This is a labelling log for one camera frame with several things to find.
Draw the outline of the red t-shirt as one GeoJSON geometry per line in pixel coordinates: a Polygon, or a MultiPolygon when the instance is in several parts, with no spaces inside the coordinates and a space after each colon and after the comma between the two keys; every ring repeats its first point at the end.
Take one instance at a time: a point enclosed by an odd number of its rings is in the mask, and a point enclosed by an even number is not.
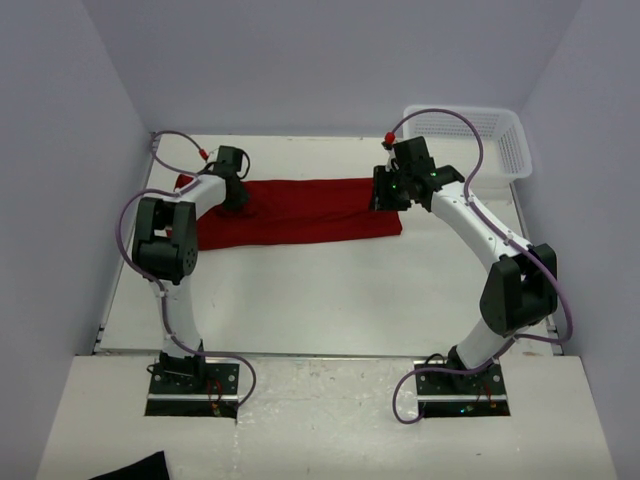
{"type": "Polygon", "coordinates": [[[201,250],[340,242],[398,236],[395,211],[371,211],[370,178],[254,180],[244,184],[249,202],[222,206],[197,221],[201,250]]]}

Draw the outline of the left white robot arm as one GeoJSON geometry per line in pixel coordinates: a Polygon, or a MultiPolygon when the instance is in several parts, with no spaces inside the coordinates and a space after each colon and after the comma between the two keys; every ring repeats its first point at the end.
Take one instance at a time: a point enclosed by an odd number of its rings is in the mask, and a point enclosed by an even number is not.
{"type": "Polygon", "coordinates": [[[197,220],[215,207],[236,211],[248,202],[243,180],[250,165],[243,149],[221,146],[201,171],[185,176],[183,186],[147,189],[137,205],[131,266],[148,280],[158,303],[164,334],[158,375],[187,393],[198,392],[208,379],[191,295],[197,220]]]}

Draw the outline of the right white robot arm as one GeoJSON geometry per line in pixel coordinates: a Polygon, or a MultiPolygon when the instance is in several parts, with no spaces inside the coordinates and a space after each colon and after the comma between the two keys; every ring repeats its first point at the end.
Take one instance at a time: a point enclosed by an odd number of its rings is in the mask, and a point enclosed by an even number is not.
{"type": "Polygon", "coordinates": [[[557,310],[557,257],[547,244],[532,245],[484,207],[454,167],[438,167],[424,138],[386,144],[389,160],[374,168],[370,208],[406,211],[416,204],[446,223],[487,272],[479,299],[480,319],[451,348],[446,380],[467,393],[482,379],[480,369],[519,334],[557,310]]]}

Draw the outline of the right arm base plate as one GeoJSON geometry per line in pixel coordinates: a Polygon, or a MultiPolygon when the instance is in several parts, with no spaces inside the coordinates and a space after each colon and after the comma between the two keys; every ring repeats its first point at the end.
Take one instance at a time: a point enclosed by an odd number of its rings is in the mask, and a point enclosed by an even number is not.
{"type": "Polygon", "coordinates": [[[493,364],[475,375],[420,373],[415,378],[423,419],[505,417],[510,415],[502,369],[493,364]]]}

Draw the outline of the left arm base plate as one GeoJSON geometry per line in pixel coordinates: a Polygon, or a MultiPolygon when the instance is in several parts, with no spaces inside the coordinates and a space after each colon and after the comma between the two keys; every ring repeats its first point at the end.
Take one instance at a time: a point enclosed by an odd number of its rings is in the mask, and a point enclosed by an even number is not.
{"type": "Polygon", "coordinates": [[[164,354],[147,366],[150,383],[146,417],[199,417],[236,420],[240,366],[203,357],[169,360],[164,354]]]}

